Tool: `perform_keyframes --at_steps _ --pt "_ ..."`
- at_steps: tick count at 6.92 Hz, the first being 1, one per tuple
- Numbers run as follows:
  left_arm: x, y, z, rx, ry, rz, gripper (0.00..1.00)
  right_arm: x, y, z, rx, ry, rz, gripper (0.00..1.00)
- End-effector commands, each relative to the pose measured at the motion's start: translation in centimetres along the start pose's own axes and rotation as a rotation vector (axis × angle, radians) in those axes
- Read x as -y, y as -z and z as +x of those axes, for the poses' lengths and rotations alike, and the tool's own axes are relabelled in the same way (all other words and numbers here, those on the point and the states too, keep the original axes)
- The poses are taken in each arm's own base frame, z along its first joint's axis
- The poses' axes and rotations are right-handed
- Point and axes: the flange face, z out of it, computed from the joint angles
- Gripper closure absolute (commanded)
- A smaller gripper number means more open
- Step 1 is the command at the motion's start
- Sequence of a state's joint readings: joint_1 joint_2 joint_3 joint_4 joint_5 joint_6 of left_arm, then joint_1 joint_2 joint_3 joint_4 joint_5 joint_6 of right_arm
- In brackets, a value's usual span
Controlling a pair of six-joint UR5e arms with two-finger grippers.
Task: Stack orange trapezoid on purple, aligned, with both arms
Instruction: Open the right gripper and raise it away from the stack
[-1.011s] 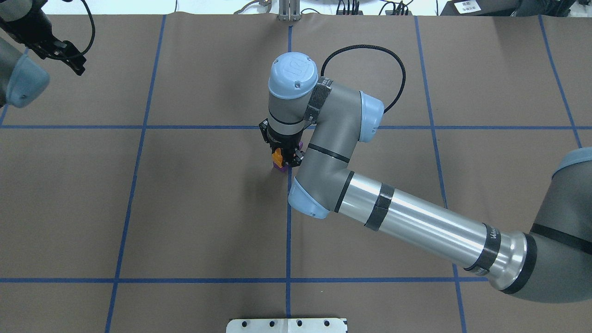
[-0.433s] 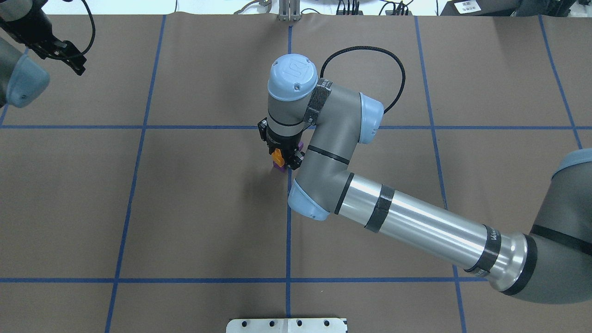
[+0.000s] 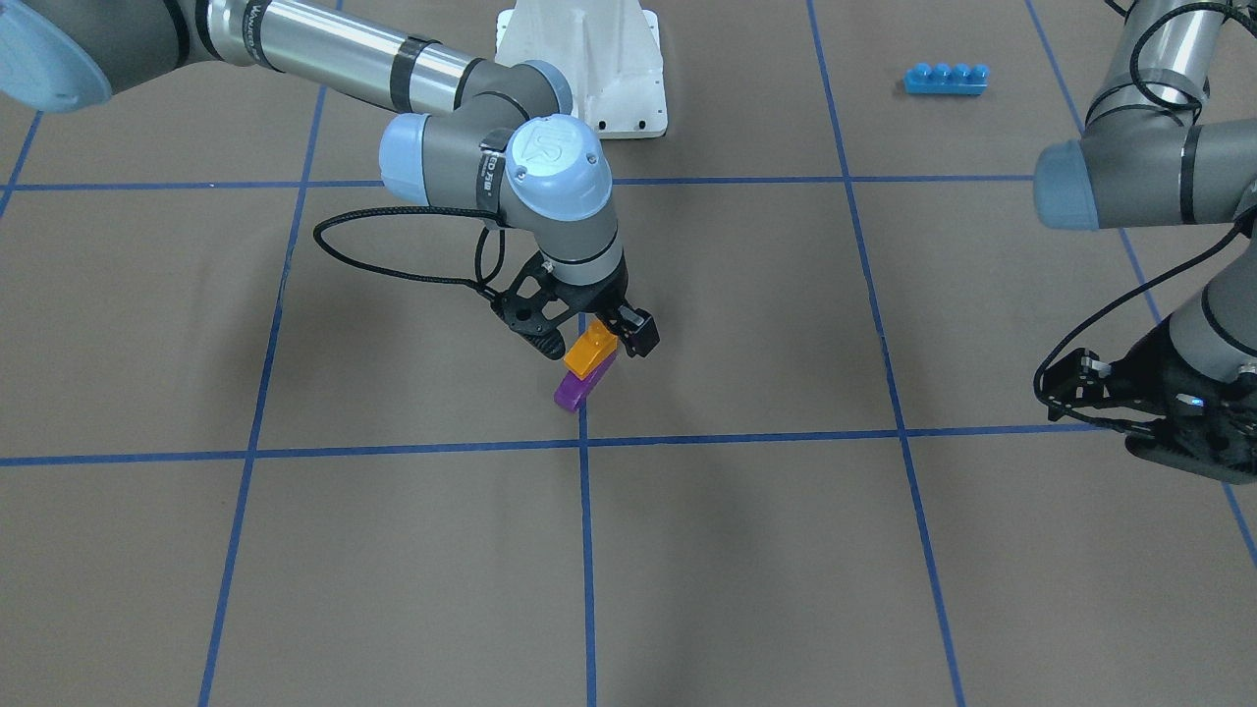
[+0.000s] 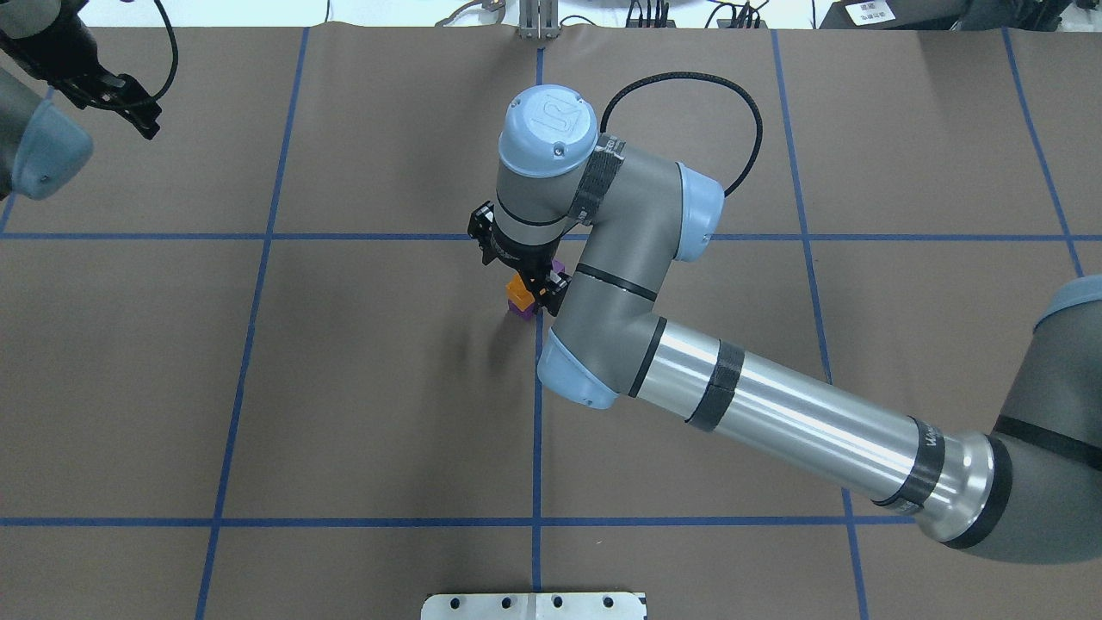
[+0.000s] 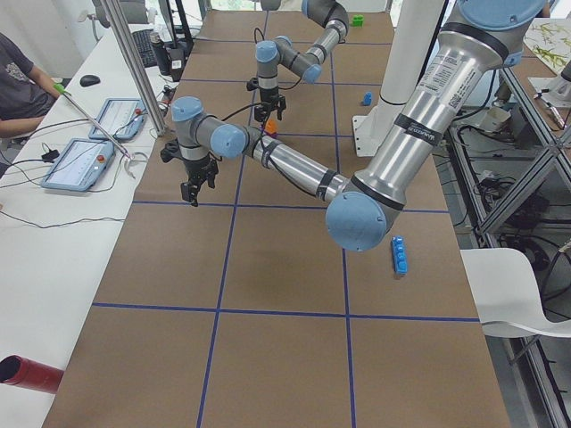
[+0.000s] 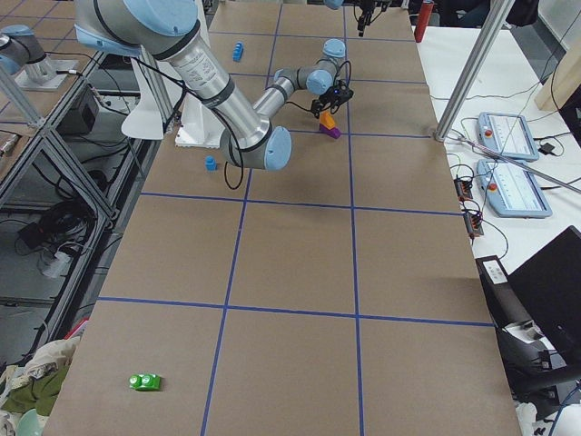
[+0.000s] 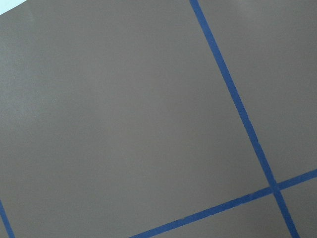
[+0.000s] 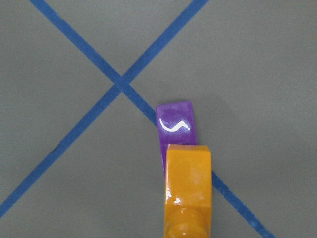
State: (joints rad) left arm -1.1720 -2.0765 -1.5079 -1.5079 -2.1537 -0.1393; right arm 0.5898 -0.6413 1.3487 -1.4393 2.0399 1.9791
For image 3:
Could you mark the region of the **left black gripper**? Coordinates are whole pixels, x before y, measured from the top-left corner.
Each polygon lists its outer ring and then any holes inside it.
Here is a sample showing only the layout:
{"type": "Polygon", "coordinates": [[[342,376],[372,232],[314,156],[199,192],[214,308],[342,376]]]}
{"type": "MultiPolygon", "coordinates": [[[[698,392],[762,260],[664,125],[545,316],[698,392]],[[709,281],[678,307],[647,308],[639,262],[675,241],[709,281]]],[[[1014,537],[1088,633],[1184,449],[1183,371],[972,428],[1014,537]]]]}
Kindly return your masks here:
{"type": "Polygon", "coordinates": [[[1256,479],[1254,390],[1253,364],[1222,382],[1190,367],[1168,325],[1139,340],[1110,375],[1112,403],[1156,416],[1149,438],[1128,437],[1128,452],[1237,486],[1256,479]]]}

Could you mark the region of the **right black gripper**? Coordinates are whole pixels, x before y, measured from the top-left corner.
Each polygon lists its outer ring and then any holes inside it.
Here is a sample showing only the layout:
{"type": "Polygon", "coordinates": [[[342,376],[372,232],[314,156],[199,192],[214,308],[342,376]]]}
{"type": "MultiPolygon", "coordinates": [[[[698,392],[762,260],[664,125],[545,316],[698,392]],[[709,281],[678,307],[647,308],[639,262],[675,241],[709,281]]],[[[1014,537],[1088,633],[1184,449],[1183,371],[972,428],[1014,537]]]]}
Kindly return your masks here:
{"type": "MultiPolygon", "coordinates": [[[[574,315],[607,313],[607,328],[623,343],[628,357],[647,357],[660,342],[654,316],[647,309],[628,304],[628,269],[617,267],[610,276],[593,286],[569,286],[556,276],[547,276],[547,286],[563,309],[556,309],[557,320],[569,320],[574,315]]],[[[563,359],[567,343],[561,330],[525,336],[532,348],[546,359],[563,359]]]]}

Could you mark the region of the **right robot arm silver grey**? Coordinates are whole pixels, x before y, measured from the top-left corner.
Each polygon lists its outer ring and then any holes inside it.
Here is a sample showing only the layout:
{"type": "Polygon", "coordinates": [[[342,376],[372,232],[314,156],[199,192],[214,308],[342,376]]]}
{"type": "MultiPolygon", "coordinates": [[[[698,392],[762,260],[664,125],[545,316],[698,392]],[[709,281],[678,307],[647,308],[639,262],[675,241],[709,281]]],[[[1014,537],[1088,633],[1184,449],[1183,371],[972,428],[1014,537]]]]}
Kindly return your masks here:
{"type": "Polygon", "coordinates": [[[329,218],[316,245],[380,276],[468,288],[548,359],[588,315],[631,357],[659,343],[628,299],[613,171],[561,68],[502,64],[319,1],[5,1],[3,94],[70,113],[197,64],[318,86],[380,130],[378,179],[395,205],[329,218]],[[468,277],[425,276],[337,250],[328,231],[386,216],[480,225],[468,277]]]}

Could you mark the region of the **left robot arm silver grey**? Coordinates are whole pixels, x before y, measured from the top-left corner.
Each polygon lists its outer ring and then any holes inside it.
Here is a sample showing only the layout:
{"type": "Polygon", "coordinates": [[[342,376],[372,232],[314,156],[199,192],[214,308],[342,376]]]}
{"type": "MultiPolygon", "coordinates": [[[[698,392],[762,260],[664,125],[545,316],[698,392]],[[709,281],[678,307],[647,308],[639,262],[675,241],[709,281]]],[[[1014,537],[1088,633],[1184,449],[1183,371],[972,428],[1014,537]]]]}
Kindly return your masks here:
{"type": "MultiPolygon", "coordinates": [[[[1254,121],[1202,125],[1222,26],[1252,1],[1134,1],[1081,138],[1036,165],[1038,219],[1061,230],[1226,224],[1254,238],[1254,121]]],[[[1033,376],[1051,420],[1117,431],[1128,452],[1231,484],[1254,481],[1254,247],[1126,357],[1055,345],[1033,376]]]]}

